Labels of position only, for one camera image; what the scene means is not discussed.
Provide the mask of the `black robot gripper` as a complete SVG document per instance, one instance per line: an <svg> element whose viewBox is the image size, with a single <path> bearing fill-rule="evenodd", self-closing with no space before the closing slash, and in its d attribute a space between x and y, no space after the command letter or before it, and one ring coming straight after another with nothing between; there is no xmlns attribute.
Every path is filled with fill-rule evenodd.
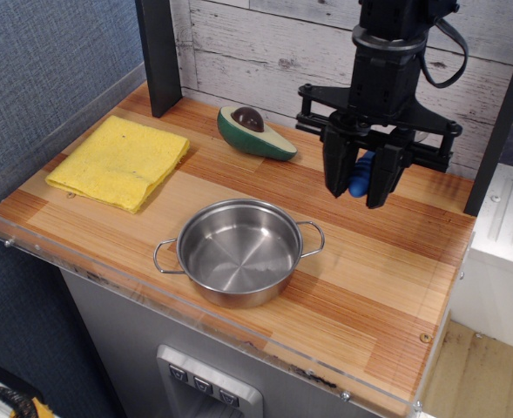
<svg viewBox="0 0 513 418"><path fill-rule="evenodd" d="M462 127L420 104L415 97L422 60L407 63L380 59L355 61L349 87L304 84L299 88L301 110L296 127L321 134L325 184L338 198L348 188L348 177L361 149L375 150L367 207L382 207L411 163L446 172L454 139ZM442 138L435 147L412 140L408 149L373 126L393 126L401 133L422 131Z"/></svg>

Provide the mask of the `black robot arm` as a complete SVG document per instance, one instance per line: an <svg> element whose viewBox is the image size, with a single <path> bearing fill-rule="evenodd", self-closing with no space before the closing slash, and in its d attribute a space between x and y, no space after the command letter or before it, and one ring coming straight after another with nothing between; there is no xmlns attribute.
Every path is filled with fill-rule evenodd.
<svg viewBox="0 0 513 418"><path fill-rule="evenodd" d="M405 169L417 164L446 172L462 127L421 105L417 83L434 80L426 64L429 31L437 27L469 51L445 21L455 1L363 1L352 40L351 84L304 84L297 126L319 135L327 189L383 206Z"/></svg>

